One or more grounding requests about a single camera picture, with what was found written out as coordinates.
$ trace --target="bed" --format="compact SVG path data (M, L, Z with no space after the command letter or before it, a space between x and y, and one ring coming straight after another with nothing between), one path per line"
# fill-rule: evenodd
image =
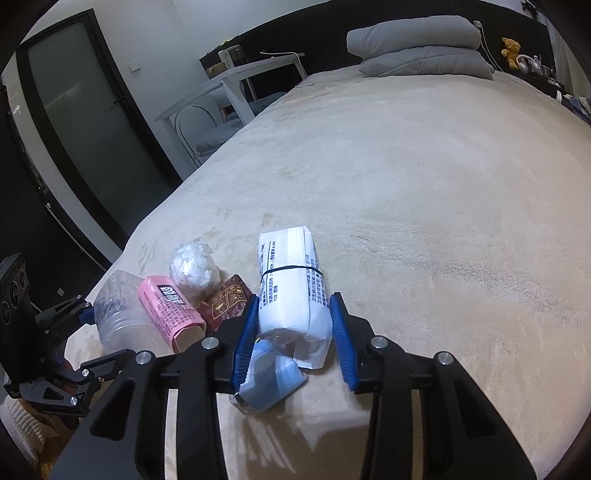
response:
M502 73L314 74L223 145L136 229L114 270L166 274L199 236L258 289L257 239L307 225L329 293L406 351L448 350L539 478L591 409L591 129ZM72 336L77 367L101 355ZM371 399L322 371L265 414L218 398L231 479L358 479ZM174 397L167 478L174 478Z

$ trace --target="speaker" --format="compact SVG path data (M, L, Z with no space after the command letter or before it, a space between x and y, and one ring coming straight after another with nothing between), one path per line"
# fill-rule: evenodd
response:
M0 364L13 385L40 374L37 341L24 256L11 255L0 262Z

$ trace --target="white desk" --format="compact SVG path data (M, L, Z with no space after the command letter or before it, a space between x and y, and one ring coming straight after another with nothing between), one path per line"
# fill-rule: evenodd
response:
M255 115L252 113L252 109L248 105L248 102L244 98L244 95L239 88L239 82L249 77L254 77L260 73L268 72L269 70L278 69L279 67L284 67L291 64L295 65L302 80L305 79L306 72L301 66L298 56L295 54L271 57L270 59L247 63L245 65L228 69L225 72L221 72L219 75L216 75L214 78L201 84L199 87L195 88L195 90L185 95L178 102L174 103L164 112L158 115L155 118L155 121L158 122L162 120L166 131L168 132L173 143L177 146L177 149L182 151L183 154L186 154L187 152L183 147L183 143L180 141L176 130L174 129L172 120L170 119L172 115L199 97L202 97L203 95L206 95L218 88L222 88L228 96L228 100L230 100L234 110L236 110L238 117L240 117L242 123L246 125L255 118Z

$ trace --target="gray cushion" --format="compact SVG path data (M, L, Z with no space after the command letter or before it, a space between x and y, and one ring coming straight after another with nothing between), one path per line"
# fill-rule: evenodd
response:
M368 77L451 73L489 80L494 72L476 50L456 47L417 47L384 53L361 62L359 70Z
M230 140L242 127L242 120L238 119L218 125L216 128L212 128L197 140L197 150L200 153L217 150Z
M463 17L438 15L391 20L347 34L347 50L363 59L427 45L476 50L480 46L480 31Z
M252 113L258 115L270 104L276 102L284 95L285 92L272 93L264 98L259 98L258 100L255 100L253 102L248 102L248 105L250 106ZM236 112L232 112L226 117L226 120L234 120L236 118L238 118L238 114Z

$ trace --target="frosted glass door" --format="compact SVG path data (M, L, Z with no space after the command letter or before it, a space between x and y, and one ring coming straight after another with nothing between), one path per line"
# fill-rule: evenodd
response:
M109 83L82 21L28 48L38 95L67 156L125 236L173 190Z

